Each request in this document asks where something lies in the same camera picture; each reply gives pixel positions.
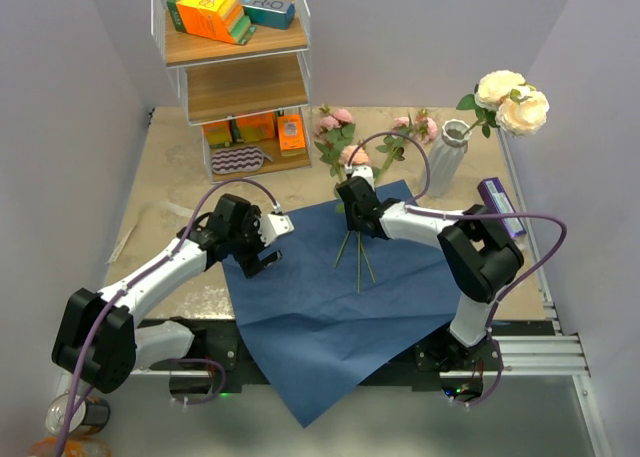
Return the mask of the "blue wrapping paper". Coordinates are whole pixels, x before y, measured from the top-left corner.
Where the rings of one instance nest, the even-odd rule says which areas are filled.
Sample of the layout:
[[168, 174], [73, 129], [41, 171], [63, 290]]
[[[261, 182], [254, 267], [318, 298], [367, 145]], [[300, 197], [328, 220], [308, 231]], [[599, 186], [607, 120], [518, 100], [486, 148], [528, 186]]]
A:
[[441, 251], [408, 241], [357, 241], [336, 201], [290, 211], [280, 261], [255, 277], [223, 262], [249, 353], [307, 427], [360, 382], [453, 318], [460, 291]]

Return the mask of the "cream white rose stem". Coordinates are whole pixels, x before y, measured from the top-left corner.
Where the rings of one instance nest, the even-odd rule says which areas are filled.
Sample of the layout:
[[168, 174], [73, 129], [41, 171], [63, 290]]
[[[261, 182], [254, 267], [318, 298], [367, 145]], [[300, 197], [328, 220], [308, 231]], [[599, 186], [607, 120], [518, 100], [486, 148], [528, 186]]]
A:
[[483, 76], [474, 90], [463, 96], [457, 110], [473, 110], [476, 120], [462, 133], [467, 137], [480, 127], [485, 138], [492, 129], [515, 136], [535, 134], [547, 121], [550, 104], [546, 95], [518, 72], [496, 70]]

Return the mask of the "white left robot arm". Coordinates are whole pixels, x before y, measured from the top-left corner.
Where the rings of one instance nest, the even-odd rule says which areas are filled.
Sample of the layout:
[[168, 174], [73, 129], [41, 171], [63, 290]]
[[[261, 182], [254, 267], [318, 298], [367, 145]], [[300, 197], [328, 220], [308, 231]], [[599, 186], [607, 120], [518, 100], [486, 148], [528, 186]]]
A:
[[293, 229], [280, 210], [262, 213], [241, 197], [221, 196], [213, 211], [197, 216], [141, 268], [98, 291], [72, 294], [53, 344], [53, 363], [102, 393], [158, 362], [200, 367], [207, 345], [197, 328], [180, 318], [149, 327], [143, 320], [183, 284], [227, 258], [246, 278], [254, 277], [281, 259], [280, 251], [265, 251]]

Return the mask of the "beige ribbon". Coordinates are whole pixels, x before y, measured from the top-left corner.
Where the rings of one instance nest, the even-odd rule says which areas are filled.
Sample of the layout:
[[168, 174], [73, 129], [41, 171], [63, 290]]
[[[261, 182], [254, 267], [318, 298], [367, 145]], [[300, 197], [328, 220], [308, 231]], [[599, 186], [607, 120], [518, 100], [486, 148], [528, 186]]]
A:
[[140, 261], [154, 249], [154, 241], [165, 237], [168, 225], [185, 221], [192, 216], [193, 209], [170, 201], [150, 201], [142, 204], [132, 224], [117, 241], [106, 264], [119, 265], [120, 261]]

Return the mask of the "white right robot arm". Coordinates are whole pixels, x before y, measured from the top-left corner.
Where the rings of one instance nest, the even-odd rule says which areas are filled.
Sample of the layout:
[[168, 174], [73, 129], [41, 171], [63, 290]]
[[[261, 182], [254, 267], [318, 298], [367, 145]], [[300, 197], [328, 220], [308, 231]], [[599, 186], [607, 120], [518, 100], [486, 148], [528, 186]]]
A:
[[448, 363], [469, 369], [481, 357], [489, 314], [499, 291], [514, 282], [524, 256], [489, 209], [474, 205], [441, 214], [388, 198], [381, 201], [371, 183], [357, 175], [336, 186], [347, 229], [372, 238], [404, 240], [440, 250], [461, 291], [445, 346]]

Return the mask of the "peach rose stem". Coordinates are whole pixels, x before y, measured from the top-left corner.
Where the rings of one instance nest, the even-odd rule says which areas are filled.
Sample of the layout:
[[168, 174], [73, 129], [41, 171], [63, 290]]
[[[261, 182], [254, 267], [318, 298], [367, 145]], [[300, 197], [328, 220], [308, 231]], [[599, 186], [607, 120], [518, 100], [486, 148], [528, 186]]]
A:
[[362, 145], [347, 145], [341, 152], [336, 164], [336, 172], [339, 176], [339, 184], [336, 186], [337, 195], [341, 200], [343, 213], [346, 218], [347, 231], [340, 250], [336, 256], [334, 266], [337, 267], [345, 252], [346, 244], [353, 232], [359, 231], [356, 210], [355, 195], [355, 171], [356, 168], [370, 167], [371, 158]]

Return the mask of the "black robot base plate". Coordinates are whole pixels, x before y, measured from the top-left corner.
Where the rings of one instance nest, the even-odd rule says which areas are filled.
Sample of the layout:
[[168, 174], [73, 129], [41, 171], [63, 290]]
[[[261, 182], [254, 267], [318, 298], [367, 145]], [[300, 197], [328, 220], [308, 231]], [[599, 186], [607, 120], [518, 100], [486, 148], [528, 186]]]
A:
[[[483, 379], [490, 371], [501, 371], [504, 364], [495, 344], [487, 340], [470, 351], [446, 358], [437, 349], [440, 327], [431, 335], [401, 351], [381, 368], [362, 380], [361, 386], [409, 387], [414, 391], [443, 391], [458, 401], [472, 401], [485, 389]], [[239, 393], [250, 385], [270, 384], [251, 356], [233, 320], [201, 320], [195, 323], [195, 340], [186, 357], [209, 358], [226, 371], [223, 390]], [[170, 392], [205, 394], [220, 382], [220, 372], [211, 364], [175, 363], [170, 360], [153, 364], [154, 372], [167, 371]]]

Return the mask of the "pink double rose stem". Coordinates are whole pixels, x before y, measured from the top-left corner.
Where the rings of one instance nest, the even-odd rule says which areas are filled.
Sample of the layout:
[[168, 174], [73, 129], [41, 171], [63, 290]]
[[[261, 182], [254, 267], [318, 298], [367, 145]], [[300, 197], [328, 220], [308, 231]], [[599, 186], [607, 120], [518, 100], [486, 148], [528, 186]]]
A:
[[[351, 113], [346, 109], [331, 110], [327, 105], [319, 108], [319, 120], [315, 124], [315, 147], [320, 151], [320, 160], [329, 166], [332, 177], [336, 177], [339, 183], [347, 179], [346, 165], [350, 161], [353, 166], [370, 165], [371, 160], [364, 150], [360, 148], [356, 151], [357, 144], [354, 143], [355, 122]], [[338, 251], [334, 267], [337, 268], [353, 231], [347, 230]], [[356, 258], [357, 258], [357, 291], [360, 292], [362, 280], [362, 264], [366, 264], [369, 275], [373, 283], [376, 283], [373, 267], [364, 249], [361, 234], [356, 235]]]

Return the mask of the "pink bud rose stem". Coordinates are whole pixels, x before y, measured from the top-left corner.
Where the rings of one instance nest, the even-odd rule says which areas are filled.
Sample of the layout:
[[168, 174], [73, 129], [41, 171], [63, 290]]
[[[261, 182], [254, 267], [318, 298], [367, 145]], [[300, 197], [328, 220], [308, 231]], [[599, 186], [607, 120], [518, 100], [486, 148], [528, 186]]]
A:
[[[429, 115], [426, 108], [419, 109], [414, 117], [408, 114], [406, 117], [399, 117], [394, 120], [391, 127], [392, 132], [410, 136], [423, 144], [433, 141], [438, 134], [438, 126], [434, 119]], [[372, 167], [374, 181], [377, 182], [381, 176], [391, 167], [394, 162], [400, 162], [405, 159], [404, 152], [408, 140], [399, 136], [387, 134], [383, 138], [383, 143], [376, 149], [385, 155], [385, 160], [381, 167]], [[373, 283], [376, 283], [373, 267], [367, 256], [363, 236], [357, 234], [357, 257], [358, 257], [358, 280], [357, 290], [361, 290], [362, 267], [366, 265], [369, 275]]]

